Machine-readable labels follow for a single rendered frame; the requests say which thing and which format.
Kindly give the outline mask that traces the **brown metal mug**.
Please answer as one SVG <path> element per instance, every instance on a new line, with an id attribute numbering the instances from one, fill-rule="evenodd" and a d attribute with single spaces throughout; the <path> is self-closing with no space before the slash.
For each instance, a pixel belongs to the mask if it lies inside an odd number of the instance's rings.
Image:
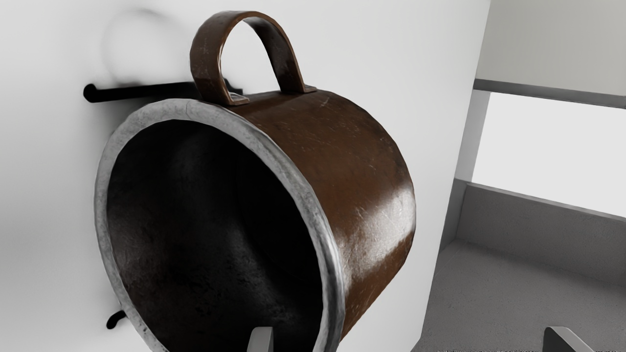
<path id="1" fill-rule="evenodd" d="M 152 352 L 337 352 L 400 271 L 416 229 L 398 146 L 366 110 L 304 83 L 257 11 L 195 34 L 199 99 L 150 103 L 108 140 L 101 257 Z"/>

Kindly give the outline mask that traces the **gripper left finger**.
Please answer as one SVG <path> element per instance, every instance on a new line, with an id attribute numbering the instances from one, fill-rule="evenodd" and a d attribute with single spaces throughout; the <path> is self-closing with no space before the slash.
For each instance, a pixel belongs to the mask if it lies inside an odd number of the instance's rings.
<path id="1" fill-rule="evenodd" d="M 259 326 L 252 330 L 248 352 L 274 352 L 273 327 Z"/>

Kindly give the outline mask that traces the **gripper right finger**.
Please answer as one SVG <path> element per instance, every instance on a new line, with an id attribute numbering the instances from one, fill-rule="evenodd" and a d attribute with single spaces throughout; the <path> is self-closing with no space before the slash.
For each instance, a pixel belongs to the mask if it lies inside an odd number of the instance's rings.
<path id="1" fill-rule="evenodd" d="M 595 352 L 572 330 L 564 326 L 548 326 L 543 337 L 543 352 Z"/>

